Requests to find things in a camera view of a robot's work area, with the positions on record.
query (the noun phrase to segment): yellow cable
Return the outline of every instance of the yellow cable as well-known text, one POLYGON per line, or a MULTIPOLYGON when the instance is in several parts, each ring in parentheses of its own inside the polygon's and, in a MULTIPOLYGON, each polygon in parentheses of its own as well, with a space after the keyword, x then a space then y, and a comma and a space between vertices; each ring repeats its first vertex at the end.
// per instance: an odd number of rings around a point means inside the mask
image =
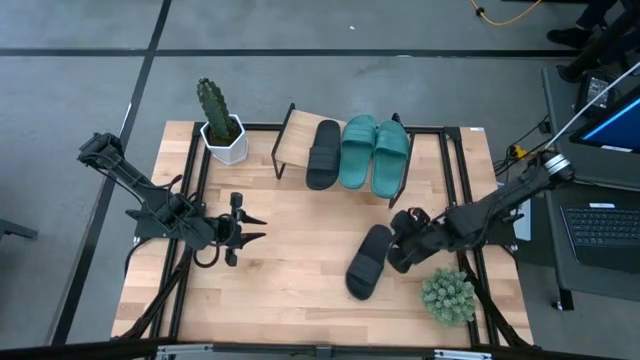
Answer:
MULTIPOLYGON (((470 0, 471 4, 473 4, 473 7, 476 8, 476 10, 478 10, 480 7, 478 6, 478 4, 476 4, 475 0, 470 0)), ((486 15, 484 14, 484 11, 480 13, 480 16, 482 16, 483 19, 485 19, 489 24, 494 25, 494 26, 504 26, 504 25, 509 25, 512 24, 518 20, 520 20, 522 17, 524 17, 525 15, 527 15, 529 13, 529 11, 533 10, 534 7, 538 6, 540 3, 542 2, 542 0, 538 0, 536 1, 535 4, 531 5, 527 10, 525 10, 522 14, 514 17, 513 19, 509 20, 509 21, 504 21, 501 23, 498 22, 494 22, 489 20, 489 18, 486 17, 486 15)))

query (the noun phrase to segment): teal slipper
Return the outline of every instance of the teal slipper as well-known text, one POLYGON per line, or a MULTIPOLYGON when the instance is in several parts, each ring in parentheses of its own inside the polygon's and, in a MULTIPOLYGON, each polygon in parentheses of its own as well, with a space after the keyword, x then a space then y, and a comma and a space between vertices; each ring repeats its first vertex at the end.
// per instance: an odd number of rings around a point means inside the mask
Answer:
POLYGON ((369 171, 369 161, 376 143, 376 121, 369 115, 351 119, 342 132, 340 157, 340 183, 347 189, 359 189, 364 185, 369 171))
POLYGON ((408 157, 409 139, 402 125, 392 120, 383 122, 373 151, 371 191, 381 198, 392 199, 400 189, 408 157))

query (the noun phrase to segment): white planter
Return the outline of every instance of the white planter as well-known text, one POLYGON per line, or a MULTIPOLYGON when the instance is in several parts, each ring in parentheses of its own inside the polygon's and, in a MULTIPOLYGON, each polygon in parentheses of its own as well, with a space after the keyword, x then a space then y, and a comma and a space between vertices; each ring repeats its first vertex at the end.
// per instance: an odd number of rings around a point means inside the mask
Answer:
POLYGON ((240 127, 240 136, 238 136, 233 144, 229 146, 210 145, 209 141, 207 141, 207 129, 209 128, 209 123, 204 124, 204 126, 200 128, 200 134, 214 158, 227 165, 234 165, 247 159, 247 155, 249 154, 249 140, 247 139, 247 133, 244 131, 244 126, 242 126, 242 122, 240 122, 238 115, 229 114, 229 116, 234 118, 240 127))

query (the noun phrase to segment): cactus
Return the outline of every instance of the cactus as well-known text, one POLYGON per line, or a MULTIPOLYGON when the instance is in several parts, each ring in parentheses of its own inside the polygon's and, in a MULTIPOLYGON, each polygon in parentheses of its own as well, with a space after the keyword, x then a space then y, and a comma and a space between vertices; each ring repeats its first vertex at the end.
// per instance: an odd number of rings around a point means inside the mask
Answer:
POLYGON ((197 86, 198 100, 209 123, 209 142, 214 146, 229 146, 239 135, 239 127, 229 117, 222 91, 213 81, 201 78, 197 86))
POLYGON ((425 280, 422 301, 439 322, 456 326, 473 320, 473 285, 465 278, 464 272, 438 268, 430 279, 425 280))

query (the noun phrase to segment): gray floor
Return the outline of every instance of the gray floor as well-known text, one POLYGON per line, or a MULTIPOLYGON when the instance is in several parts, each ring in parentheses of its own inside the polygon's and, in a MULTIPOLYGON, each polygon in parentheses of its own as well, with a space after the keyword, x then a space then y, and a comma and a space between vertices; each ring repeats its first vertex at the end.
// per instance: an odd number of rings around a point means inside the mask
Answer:
MULTIPOLYGON (((528 6, 479 2, 498 21, 528 6)), ((146 48, 161 3, 4 0, 0 48, 146 48)), ((496 28, 476 18, 463 0, 173 0, 159 46, 560 49, 544 34, 569 26, 581 10, 543 3, 521 22, 496 28)), ((540 69, 561 62, 155 58, 127 158, 150 173, 166 120, 204 120, 195 84, 208 76, 245 122, 280 122, 292 101, 300 109, 343 119, 369 113, 382 121, 398 112, 407 124, 482 126, 499 159, 546 114, 540 69)), ((141 63, 140 57, 0 57, 0 217, 40 230, 36 241, 7 237, 0 244, 0 348, 48 341, 101 182, 75 160, 77 148, 93 131, 119 131, 141 63)), ((536 133, 522 144, 543 139, 536 133)), ((71 342, 109 337, 134 228, 124 210, 135 204, 116 190, 71 342)), ((640 353, 633 341, 640 336, 636 303, 576 294, 576 311, 558 313, 548 305, 556 295, 553 269, 522 265, 520 275, 538 345, 621 358, 640 353)))

